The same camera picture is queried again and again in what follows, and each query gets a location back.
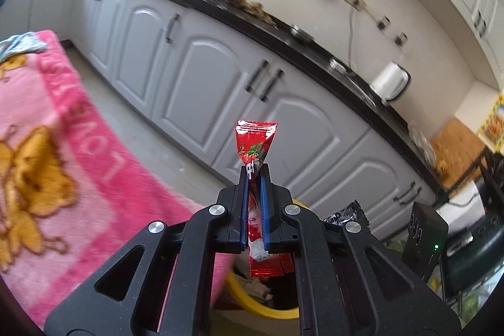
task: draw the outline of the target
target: black countertop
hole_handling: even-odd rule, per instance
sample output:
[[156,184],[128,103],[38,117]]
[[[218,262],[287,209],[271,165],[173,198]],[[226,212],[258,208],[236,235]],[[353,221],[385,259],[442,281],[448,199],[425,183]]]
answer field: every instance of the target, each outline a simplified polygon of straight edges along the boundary
[[444,202],[445,189],[434,170],[410,139],[407,123],[390,106],[381,103],[369,85],[359,76],[349,81],[329,66],[335,58],[316,43],[300,44],[289,33],[289,26],[274,19],[277,28],[230,6],[226,0],[170,0],[197,10],[256,41],[312,78],[364,119],[386,140]]

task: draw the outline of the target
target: red candy wrapper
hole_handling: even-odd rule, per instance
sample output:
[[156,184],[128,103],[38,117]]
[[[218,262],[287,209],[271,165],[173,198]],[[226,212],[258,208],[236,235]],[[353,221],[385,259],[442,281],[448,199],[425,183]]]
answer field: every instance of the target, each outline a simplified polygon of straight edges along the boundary
[[249,176],[249,250],[250,275],[281,276],[294,272],[289,254],[270,254],[264,249],[261,231],[261,208],[256,201],[255,178],[263,165],[266,154],[275,136],[276,123],[260,123],[240,120],[236,125],[238,155],[246,166]]

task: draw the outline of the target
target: white electric kettle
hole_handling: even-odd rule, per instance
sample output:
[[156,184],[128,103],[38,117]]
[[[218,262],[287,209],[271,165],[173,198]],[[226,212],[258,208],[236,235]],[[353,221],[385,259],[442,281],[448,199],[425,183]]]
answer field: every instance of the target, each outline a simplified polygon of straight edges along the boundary
[[398,99],[410,83],[410,74],[396,62],[390,62],[371,82],[370,87],[386,103]]

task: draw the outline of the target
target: wooden board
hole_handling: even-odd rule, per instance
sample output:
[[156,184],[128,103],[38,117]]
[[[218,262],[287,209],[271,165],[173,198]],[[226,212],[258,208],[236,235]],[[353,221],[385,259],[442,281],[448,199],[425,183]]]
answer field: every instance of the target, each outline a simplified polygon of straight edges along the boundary
[[[485,144],[456,117],[453,117],[431,140],[431,144],[438,164],[444,162],[446,165],[445,173],[440,177],[447,188],[462,176],[485,147]],[[472,179],[478,178],[479,175],[478,170]]]

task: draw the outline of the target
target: kitchen floor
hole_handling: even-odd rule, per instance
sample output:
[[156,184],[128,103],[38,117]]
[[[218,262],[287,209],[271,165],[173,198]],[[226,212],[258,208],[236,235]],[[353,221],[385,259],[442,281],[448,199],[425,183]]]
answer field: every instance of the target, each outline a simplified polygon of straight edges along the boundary
[[[75,48],[65,50],[103,119],[151,173],[187,198],[213,204],[226,184],[154,130],[91,68]],[[299,334],[297,320],[258,318],[246,311],[220,311],[212,316],[211,335],[283,336]]]
[[151,173],[187,198],[209,205],[226,185],[156,132],[90,67],[75,49],[66,49],[82,84],[104,120]]

